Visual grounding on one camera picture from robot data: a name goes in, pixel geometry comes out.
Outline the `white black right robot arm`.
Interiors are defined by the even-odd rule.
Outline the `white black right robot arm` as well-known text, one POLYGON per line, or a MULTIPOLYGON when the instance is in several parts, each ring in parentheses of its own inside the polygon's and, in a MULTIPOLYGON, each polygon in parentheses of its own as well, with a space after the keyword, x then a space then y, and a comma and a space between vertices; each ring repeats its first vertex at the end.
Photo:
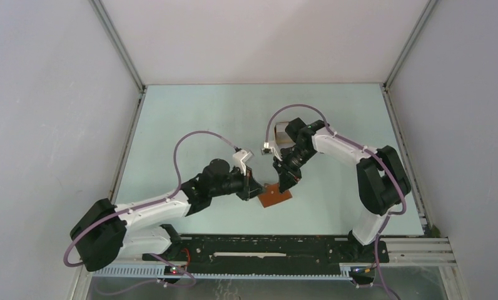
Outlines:
POLYGON ((299 183, 301 168, 316 154, 333 157, 355 170, 363 209, 350 232, 353 240, 347 251, 355 261, 366 260, 389 217, 407 210, 405 197, 411 192, 411 184, 397 150, 391 146, 362 146, 336 133, 324 120, 306 124, 298 117, 288 122, 285 132, 292 146, 280 148, 269 139, 263 144, 263 151, 273 154, 281 193, 299 183))

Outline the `brown leather card holder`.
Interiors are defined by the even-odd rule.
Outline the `brown leather card holder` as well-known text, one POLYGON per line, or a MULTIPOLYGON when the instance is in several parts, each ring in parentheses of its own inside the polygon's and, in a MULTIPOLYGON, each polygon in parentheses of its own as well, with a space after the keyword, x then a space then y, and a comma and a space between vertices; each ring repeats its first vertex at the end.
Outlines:
POLYGON ((258 200, 264 208, 269 208, 270 206, 280 204, 293 197, 289 190, 280 192, 278 183, 264 184, 264 188, 265 191, 262 194, 258 195, 258 200))

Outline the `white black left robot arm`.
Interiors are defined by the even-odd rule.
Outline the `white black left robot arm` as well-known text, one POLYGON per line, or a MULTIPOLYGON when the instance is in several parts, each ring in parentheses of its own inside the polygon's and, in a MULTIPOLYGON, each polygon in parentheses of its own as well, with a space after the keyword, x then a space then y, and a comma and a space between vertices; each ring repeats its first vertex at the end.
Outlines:
POLYGON ((70 232, 89 272, 115 259, 139 254, 160 254, 174 260, 181 254, 179 235, 168 224, 208 208, 212 199, 234 194, 248 201, 265 192, 250 167, 242 170, 214 159, 177 191, 136 204, 114 205, 107 198, 96 201, 70 232))

